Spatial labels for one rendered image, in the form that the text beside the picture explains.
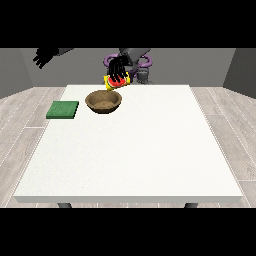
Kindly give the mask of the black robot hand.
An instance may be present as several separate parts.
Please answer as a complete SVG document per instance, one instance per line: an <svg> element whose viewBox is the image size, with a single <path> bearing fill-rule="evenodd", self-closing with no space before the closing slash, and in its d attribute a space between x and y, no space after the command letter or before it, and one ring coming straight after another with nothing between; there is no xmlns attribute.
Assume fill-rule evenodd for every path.
<svg viewBox="0 0 256 256"><path fill-rule="evenodd" d="M120 81L120 79L127 76L125 66L128 64L126 56L119 56L113 58L109 63L109 75L113 82Z"/></svg>
<svg viewBox="0 0 256 256"><path fill-rule="evenodd" d="M57 56L59 50L57 48L38 48L33 62L42 69L54 56Z"/></svg>

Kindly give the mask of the green square pad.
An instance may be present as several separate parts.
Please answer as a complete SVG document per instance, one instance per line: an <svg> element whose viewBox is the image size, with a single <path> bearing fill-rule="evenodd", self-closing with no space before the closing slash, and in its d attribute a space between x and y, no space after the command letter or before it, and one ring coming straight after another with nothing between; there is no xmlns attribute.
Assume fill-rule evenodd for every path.
<svg viewBox="0 0 256 256"><path fill-rule="evenodd" d="M73 119L78 106L78 101L54 101L46 114L46 118Z"/></svg>

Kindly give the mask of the brown wooden bowl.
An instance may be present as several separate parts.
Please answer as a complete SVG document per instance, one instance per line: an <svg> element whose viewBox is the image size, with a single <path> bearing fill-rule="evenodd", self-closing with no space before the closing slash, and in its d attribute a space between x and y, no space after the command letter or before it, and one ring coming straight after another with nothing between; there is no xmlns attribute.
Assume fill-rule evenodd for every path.
<svg viewBox="0 0 256 256"><path fill-rule="evenodd" d="M115 91L97 90L87 95L86 105L97 114L114 112L121 104L122 96Z"/></svg>

